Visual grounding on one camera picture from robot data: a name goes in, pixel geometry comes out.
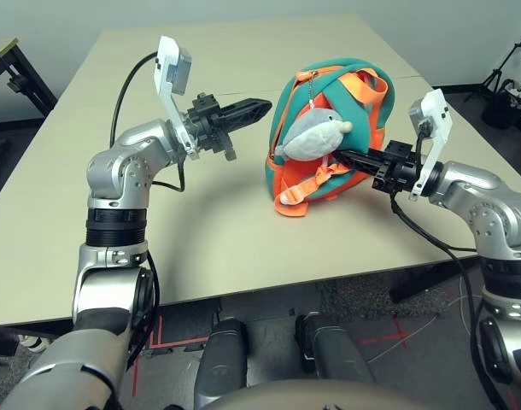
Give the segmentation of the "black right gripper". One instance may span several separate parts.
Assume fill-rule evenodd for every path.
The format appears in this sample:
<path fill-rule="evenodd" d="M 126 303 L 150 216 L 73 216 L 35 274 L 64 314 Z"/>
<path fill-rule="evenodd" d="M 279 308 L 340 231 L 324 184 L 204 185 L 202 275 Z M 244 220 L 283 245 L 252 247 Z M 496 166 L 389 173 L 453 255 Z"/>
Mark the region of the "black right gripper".
<path fill-rule="evenodd" d="M 371 149 L 379 162 L 372 187 L 382 192 L 410 192 L 418 180 L 417 155 L 413 146 L 390 140 L 384 150 Z M 338 150 L 335 159 L 345 167 L 362 173 L 374 173 L 374 158 L 353 150 Z"/>

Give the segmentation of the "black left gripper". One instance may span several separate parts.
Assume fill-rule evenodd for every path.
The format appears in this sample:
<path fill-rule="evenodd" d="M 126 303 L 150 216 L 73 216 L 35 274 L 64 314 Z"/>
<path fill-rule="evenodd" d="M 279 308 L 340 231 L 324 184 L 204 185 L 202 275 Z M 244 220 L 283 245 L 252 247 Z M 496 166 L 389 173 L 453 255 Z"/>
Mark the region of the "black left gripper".
<path fill-rule="evenodd" d="M 243 99 L 222 108 L 213 94 L 200 93 L 187 111 L 187 130 L 200 151 L 223 152 L 227 161 L 235 161 L 237 154 L 229 133 L 258 122 L 271 108 L 270 101 L 259 98 Z"/>

